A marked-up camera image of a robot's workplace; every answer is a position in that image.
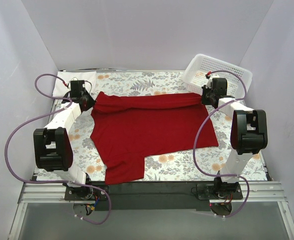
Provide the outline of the red t-shirt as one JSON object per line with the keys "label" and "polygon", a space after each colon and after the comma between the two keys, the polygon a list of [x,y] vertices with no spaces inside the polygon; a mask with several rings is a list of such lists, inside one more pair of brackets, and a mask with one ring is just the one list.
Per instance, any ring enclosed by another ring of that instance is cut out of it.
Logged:
{"label": "red t-shirt", "polygon": [[140,180],[145,158],[218,146],[208,111],[196,93],[116,96],[100,92],[91,140],[106,166],[105,183]]}

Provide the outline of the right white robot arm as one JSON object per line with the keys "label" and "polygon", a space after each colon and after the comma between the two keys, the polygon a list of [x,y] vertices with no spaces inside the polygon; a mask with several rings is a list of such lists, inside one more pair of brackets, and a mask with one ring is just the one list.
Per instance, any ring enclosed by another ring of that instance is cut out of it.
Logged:
{"label": "right white robot arm", "polygon": [[228,81],[217,74],[210,75],[202,86],[201,103],[211,105],[232,120],[230,132],[230,155],[219,171],[221,181],[213,186],[214,195],[224,199],[232,192],[230,184],[239,181],[248,161],[268,144],[267,114],[262,109],[243,105],[227,95]]}

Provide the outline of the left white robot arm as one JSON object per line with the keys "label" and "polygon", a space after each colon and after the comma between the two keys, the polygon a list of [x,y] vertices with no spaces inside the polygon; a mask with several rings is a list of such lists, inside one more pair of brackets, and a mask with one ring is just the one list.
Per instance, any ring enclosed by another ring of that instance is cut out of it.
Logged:
{"label": "left white robot arm", "polygon": [[93,196],[93,187],[88,184],[89,176],[74,163],[74,154],[69,131],[76,119],[92,108],[96,101],[86,90],[85,80],[73,79],[70,91],[61,101],[59,112],[44,127],[33,133],[35,162],[38,169],[53,172],[70,187],[76,187],[76,194],[82,200]]}

